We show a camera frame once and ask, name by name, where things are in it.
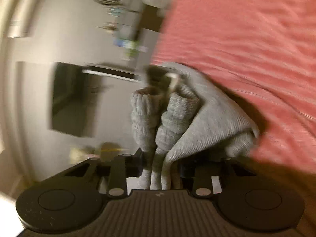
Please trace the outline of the dark grey dresser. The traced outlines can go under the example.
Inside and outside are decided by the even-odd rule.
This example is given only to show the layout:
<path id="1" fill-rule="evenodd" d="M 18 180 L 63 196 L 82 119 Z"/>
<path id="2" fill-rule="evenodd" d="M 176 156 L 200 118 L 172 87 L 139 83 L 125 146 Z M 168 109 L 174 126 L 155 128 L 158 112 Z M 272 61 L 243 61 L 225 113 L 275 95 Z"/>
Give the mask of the dark grey dresser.
<path id="1" fill-rule="evenodd" d="M 123 0 L 122 5 L 109 7 L 108 12 L 115 19 L 105 25 L 105 30 L 114 35 L 114 40 L 127 39 L 143 45 L 140 41 L 142 31 L 149 29 L 158 32 L 170 3 L 160 9 L 144 4 L 142 0 Z"/>

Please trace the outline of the green item on dresser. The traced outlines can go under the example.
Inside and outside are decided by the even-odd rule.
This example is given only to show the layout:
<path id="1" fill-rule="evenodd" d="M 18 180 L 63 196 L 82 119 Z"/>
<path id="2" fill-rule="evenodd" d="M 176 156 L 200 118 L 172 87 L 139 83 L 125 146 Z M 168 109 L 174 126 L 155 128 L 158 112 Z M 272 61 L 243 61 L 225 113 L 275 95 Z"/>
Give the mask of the green item on dresser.
<path id="1" fill-rule="evenodd" d="M 140 45 L 137 41 L 126 40 L 123 44 L 124 53 L 122 60 L 131 61 L 136 58 L 138 53 L 146 53 L 148 48 Z"/>

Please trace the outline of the blue white box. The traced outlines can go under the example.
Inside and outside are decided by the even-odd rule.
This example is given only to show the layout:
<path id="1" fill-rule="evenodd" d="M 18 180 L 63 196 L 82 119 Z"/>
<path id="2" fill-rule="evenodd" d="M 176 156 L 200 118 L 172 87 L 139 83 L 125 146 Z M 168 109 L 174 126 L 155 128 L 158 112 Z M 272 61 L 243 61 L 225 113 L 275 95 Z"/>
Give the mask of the blue white box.
<path id="1" fill-rule="evenodd" d="M 115 39 L 114 45 L 117 47 L 131 49 L 134 46 L 134 42 L 131 40 L 127 40 L 127 39 Z"/>

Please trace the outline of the grey sweatpants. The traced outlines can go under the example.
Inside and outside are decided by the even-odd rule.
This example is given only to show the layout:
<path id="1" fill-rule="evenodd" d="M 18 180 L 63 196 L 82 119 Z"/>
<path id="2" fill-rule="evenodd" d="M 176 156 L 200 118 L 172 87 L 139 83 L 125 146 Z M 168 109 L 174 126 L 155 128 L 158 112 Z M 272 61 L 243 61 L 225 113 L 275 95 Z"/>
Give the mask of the grey sweatpants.
<path id="1" fill-rule="evenodd" d="M 199 71 L 169 62 L 144 66 L 139 79 L 130 102 L 133 138 L 145 158 L 141 189 L 179 189 L 178 161 L 209 148 L 236 158 L 254 147 L 256 123 Z"/>

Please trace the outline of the red ribbed bed blanket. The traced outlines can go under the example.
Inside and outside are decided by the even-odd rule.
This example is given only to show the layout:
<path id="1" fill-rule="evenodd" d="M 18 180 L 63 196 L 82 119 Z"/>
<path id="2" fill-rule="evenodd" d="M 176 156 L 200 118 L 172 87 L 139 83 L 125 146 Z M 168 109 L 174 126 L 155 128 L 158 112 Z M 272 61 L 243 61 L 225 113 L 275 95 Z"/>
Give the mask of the red ribbed bed blanket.
<path id="1" fill-rule="evenodd" d="M 253 158 L 315 172 L 315 0 L 172 0 L 152 58 L 164 62 L 260 112 Z"/>

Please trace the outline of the black soundbar shelf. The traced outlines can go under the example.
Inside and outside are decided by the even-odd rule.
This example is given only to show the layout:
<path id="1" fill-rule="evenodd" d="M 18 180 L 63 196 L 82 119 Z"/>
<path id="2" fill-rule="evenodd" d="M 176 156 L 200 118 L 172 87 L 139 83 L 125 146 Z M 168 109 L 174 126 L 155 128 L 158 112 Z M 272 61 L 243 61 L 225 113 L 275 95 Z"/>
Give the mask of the black soundbar shelf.
<path id="1" fill-rule="evenodd" d="M 135 72 L 135 69 L 117 65 L 88 64 L 82 67 L 82 73 L 97 76 L 106 76 L 130 82 L 139 82 L 139 77 Z"/>

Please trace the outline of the black wall television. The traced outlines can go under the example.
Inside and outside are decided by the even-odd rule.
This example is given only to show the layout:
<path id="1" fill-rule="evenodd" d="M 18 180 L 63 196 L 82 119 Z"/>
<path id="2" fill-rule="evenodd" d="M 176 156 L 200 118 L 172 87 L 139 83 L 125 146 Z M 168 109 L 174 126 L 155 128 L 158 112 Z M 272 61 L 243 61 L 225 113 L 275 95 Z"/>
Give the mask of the black wall television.
<path id="1" fill-rule="evenodd" d="M 51 129 L 76 137 L 94 137 L 101 76 L 87 67 L 56 63 L 51 101 Z"/>

